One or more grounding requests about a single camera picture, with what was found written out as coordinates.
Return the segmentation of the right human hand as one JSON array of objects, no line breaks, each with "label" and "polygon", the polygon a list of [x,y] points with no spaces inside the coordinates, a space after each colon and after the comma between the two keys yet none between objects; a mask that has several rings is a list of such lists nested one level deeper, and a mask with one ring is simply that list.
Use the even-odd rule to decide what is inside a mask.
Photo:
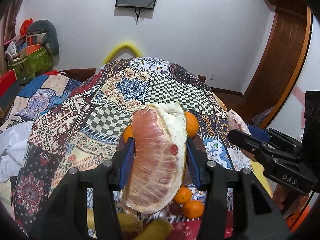
[{"label": "right human hand", "polygon": [[280,184],[276,185],[272,196],[273,202],[284,218],[300,213],[308,199],[309,194],[301,194]]}]

